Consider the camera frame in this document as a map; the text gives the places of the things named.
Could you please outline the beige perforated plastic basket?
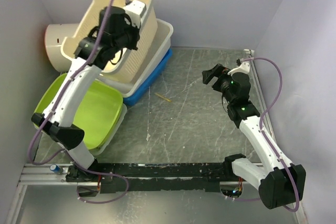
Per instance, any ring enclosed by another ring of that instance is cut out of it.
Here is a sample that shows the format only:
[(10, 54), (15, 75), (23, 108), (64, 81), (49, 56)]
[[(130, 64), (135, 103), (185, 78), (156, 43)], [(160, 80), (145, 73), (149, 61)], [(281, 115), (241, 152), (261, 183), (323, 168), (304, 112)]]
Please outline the beige perforated plastic basket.
[(128, 83), (139, 70), (157, 30), (152, 0), (92, 0), (62, 55), (72, 61), (68, 80), (104, 72)]

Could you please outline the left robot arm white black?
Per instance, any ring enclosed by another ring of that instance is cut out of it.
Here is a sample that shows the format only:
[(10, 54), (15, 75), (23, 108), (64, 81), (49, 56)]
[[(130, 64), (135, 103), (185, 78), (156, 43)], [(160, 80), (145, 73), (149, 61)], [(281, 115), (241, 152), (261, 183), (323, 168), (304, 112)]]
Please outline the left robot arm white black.
[(124, 48), (137, 49), (142, 15), (141, 8), (130, 5), (102, 9), (98, 25), (79, 42), (76, 57), (54, 99), (43, 113), (34, 113), (31, 118), (38, 126), (33, 138), (44, 132), (64, 147), (87, 182), (97, 178), (97, 161), (85, 146), (84, 130), (73, 120), (89, 87), (115, 54)]

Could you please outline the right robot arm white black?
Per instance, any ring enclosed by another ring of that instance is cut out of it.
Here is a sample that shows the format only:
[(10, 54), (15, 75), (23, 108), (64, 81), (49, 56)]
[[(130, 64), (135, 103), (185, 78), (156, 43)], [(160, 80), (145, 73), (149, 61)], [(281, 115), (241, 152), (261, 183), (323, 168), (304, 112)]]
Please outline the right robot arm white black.
[(296, 211), (303, 198), (306, 171), (283, 153), (264, 127), (259, 111), (249, 99), (249, 68), (248, 63), (232, 70), (217, 64), (202, 72), (204, 84), (217, 79), (213, 90), (221, 93), (229, 118), (247, 137), (263, 165), (258, 167), (242, 154), (227, 156), (223, 176), (230, 181), (239, 177), (248, 182), (258, 190), (268, 209), (294, 204), (291, 211)]

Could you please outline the white cylindrical container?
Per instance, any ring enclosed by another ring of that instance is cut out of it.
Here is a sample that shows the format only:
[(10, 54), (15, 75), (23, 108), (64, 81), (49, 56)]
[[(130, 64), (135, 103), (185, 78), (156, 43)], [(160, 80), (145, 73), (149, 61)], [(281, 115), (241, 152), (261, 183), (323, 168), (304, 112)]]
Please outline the white cylindrical container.
[(45, 31), (45, 49), (51, 65), (58, 72), (67, 72), (71, 65), (71, 60), (61, 53), (61, 45), (66, 37), (71, 37), (78, 24), (50, 24)]

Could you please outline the white plastic tub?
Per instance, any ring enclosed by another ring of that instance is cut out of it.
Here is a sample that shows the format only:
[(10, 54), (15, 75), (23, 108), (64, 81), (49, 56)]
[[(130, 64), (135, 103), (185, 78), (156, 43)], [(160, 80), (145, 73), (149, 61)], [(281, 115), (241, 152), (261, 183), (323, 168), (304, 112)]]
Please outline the white plastic tub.
[(154, 69), (163, 60), (171, 46), (173, 26), (161, 19), (156, 19), (158, 27), (149, 51), (140, 69), (130, 83), (113, 81), (106, 74), (101, 74), (98, 80), (119, 90), (124, 98), (132, 96), (141, 84), (150, 76)]

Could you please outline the small yellow stick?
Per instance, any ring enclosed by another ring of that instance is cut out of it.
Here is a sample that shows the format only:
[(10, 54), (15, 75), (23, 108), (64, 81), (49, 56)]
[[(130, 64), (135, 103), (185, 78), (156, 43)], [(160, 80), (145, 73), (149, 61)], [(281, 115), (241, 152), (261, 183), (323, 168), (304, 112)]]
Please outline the small yellow stick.
[(165, 96), (163, 96), (163, 95), (161, 95), (161, 94), (159, 94), (159, 93), (155, 93), (155, 95), (156, 95), (157, 97), (159, 97), (159, 98), (161, 98), (161, 99), (167, 101), (167, 102), (172, 102), (171, 99), (166, 98)]

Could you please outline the blue plastic tray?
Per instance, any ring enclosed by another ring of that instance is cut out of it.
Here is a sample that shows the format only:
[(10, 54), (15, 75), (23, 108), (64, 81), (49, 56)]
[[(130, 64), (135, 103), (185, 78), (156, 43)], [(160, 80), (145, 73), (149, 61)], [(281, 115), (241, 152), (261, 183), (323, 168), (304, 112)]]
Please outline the blue plastic tray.
[(163, 72), (166, 67), (168, 60), (171, 58), (173, 54), (172, 49), (170, 48), (166, 54), (164, 55), (161, 62), (158, 66), (153, 70), (153, 72), (146, 78), (146, 80), (136, 89), (134, 94), (129, 97), (123, 99), (123, 103), (127, 106), (134, 106), (141, 97), (145, 94), (145, 92), (150, 88), (150, 86), (155, 82), (155, 80), (159, 77), (159, 75)]

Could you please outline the green plastic basin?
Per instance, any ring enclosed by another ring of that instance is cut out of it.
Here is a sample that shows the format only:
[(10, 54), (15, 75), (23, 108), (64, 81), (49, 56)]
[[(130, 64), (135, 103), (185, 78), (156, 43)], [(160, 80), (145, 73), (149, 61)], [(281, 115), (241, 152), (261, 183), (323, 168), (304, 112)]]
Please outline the green plastic basin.
[(103, 145), (119, 120), (123, 105), (122, 94), (100, 82), (89, 87), (74, 116), (74, 125), (84, 130), (83, 141), (88, 150)]

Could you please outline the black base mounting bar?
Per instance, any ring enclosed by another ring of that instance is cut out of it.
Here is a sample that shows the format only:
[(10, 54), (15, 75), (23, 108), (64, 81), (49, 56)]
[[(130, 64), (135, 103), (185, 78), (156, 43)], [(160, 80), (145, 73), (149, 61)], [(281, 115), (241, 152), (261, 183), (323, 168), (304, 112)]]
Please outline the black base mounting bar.
[(225, 183), (238, 184), (238, 177), (222, 163), (97, 163), (95, 174), (85, 172), (75, 165), (68, 168), (66, 181), (79, 184), (100, 185), (103, 194), (128, 191), (221, 191)]

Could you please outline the aluminium rail frame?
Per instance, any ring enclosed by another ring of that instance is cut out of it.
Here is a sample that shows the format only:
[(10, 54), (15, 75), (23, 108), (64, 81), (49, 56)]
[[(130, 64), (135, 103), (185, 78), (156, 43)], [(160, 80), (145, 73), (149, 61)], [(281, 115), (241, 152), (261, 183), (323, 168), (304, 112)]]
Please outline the aluminium rail frame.
[(269, 210), (256, 200), (251, 185), (243, 186), (247, 201), (221, 193), (140, 191), (111, 202), (100, 195), (96, 204), (76, 199), (76, 184), (54, 174), (48, 165), (24, 166), (7, 223), (307, 223), (304, 209), (295, 213)]

